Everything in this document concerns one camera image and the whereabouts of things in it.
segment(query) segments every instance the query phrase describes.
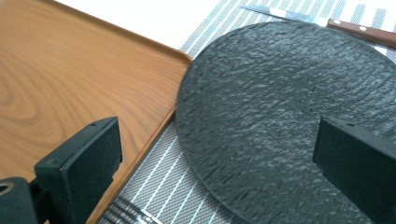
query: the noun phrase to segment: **knife handle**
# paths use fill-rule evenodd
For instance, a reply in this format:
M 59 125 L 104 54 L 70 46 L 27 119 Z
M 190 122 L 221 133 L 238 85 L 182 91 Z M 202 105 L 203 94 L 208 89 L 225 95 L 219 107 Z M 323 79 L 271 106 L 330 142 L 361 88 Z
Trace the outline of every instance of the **knife handle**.
M 355 35 L 365 41 L 396 49 L 396 33 L 334 19 L 329 19 L 327 27 Z

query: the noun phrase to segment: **knife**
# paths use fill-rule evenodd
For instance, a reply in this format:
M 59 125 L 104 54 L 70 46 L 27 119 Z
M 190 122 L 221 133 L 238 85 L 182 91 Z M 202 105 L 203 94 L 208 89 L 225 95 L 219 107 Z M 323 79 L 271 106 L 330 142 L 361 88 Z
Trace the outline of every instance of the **knife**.
M 385 47 L 396 49 L 396 34 L 388 31 L 375 29 L 372 27 L 362 26 L 347 21 L 338 21 L 335 19 L 315 18 L 296 12 L 289 12 L 275 7 L 265 6 L 244 6 L 242 8 L 260 12 L 269 16 L 290 21 L 305 21 L 317 24 L 323 27 L 329 27 L 335 30 L 343 31 L 349 35 L 354 35 L 359 39 L 379 44 Z

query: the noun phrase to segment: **white and gray striped placemat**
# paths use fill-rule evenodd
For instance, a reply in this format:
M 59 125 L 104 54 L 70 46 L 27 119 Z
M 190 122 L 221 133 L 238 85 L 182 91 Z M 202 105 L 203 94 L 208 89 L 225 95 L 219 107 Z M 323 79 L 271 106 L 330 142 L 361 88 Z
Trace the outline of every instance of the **white and gray striped placemat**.
M 244 5 L 279 7 L 396 32 L 396 20 L 386 8 L 367 7 L 355 1 L 220 0 L 181 50 L 195 58 L 210 42 L 231 30 L 277 20 L 240 8 Z M 396 63 L 395 50 L 380 46 L 373 48 Z M 148 211 L 162 223 L 243 223 L 212 198 L 198 182 L 178 144 L 174 121 L 150 149 L 120 196 Z M 112 211 L 107 210 L 100 223 L 130 222 L 131 219 L 115 204 L 110 208 Z

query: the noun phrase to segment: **wooden tray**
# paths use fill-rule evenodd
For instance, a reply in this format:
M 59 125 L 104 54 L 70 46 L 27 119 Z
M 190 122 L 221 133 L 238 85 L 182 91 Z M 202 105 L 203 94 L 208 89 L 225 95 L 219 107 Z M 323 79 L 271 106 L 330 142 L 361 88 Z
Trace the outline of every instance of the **wooden tray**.
M 181 51 L 51 1 L 0 4 L 0 179 L 34 165 L 92 121 L 120 120 L 112 201 L 174 113 L 191 63 Z

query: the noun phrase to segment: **slate plate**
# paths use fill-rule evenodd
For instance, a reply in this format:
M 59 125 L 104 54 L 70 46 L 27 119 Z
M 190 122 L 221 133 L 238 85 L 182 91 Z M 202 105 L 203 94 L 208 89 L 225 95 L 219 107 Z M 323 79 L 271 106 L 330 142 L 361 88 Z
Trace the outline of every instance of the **slate plate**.
M 293 21 L 224 35 L 179 90 L 177 131 L 204 186 L 251 223 L 365 223 L 312 162 L 319 118 L 396 141 L 396 66 L 351 36 Z

